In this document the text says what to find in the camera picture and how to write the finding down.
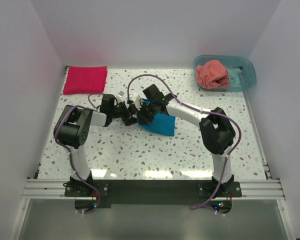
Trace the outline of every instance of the gray floor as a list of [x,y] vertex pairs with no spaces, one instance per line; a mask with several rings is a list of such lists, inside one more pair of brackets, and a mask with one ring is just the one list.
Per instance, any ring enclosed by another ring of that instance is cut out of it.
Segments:
[[222,217],[188,206],[113,205],[84,215],[73,200],[33,200],[22,240],[286,240],[276,201],[237,200]]

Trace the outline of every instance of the white speckled tabletop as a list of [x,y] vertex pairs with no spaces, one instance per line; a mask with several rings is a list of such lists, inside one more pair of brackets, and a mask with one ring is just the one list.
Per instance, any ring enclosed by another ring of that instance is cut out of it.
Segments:
[[[190,69],[109,69],[104,92],[117,95],[123,91],[126,97],[129,81],[144,73],[163,78],[183,102],[206,109],[222,108],[242,130],[242,140],[231,154],[235,179],[266,179],[242,92],[200,90]],[[131,92],[144,96],[142,90],[153,83],[164,94],[168,93],[161,82],[151,77],[134,81]],[[53,128],[65,105],[90,107],[87,97],[87,94],[60,95],[41,157],[39,179],[69,178],[67,154],[54,142]],[[98,105],[102,97],[98,95],[92,99]],[[90,127],[85,146],[88,165],[95,179],[211,179],[213,172],[212,156],[202,143],[200,131],[178,118],[174,137],[148,132],[137,124],[127,127],[121,120],[115,119],[108,127]]]

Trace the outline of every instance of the red cloth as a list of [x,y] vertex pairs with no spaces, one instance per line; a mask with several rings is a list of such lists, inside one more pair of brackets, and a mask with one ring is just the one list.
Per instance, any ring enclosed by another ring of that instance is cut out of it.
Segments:
[[218,60],[208,61],[204,66],[196,66],[195,79],[205,89],[230,87],[229,73]]
[[71,66],[63,88],[63,94],[98,94],[105,90],[107,67]]

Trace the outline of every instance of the terrazzo surface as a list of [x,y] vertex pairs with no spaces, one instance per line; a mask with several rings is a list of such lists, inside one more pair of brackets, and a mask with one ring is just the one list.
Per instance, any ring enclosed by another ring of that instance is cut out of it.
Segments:
[[[206,109],[222,108],[242,130],[242,140],[231,154],[235,179],[266,179],[243,93],[199,89],[190,69],[109,69],[104,92],[117,95],[123,91],[126,97],[129,81],[145,73],[164,79],[182,102]],[[161,82],[151,77],[134,81],[130,91],[144,97],[142,90],[151,84],[156,84],[164,94],[168,93]],[[91,107],[87,97],[87,94],[60,94],[41,157],[39,179],[69,178],[68,156],[54,142],[53,128],[65,105]],[[100,104],[101,99],[101,95],[92,97],[95,105]],[[204,180],[210,179],[213,173],[212,156],[202,143],[199,129],[178,118],[173,137],[148,132],[137,124],[125,126],[120,119],[115,119],[108,127],[91,126],[85,153],[94,179]]]

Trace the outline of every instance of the pink towel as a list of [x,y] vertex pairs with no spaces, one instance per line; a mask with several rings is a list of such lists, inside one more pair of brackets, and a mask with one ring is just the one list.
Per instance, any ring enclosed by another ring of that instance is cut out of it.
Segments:
[[208,61],[204,66],[196,66],[196,81],[205,89],[230,87],[229,73],[218,60]]
[[107,67],[71,66],[63,88],[63,94],[99,94],[105,90]]

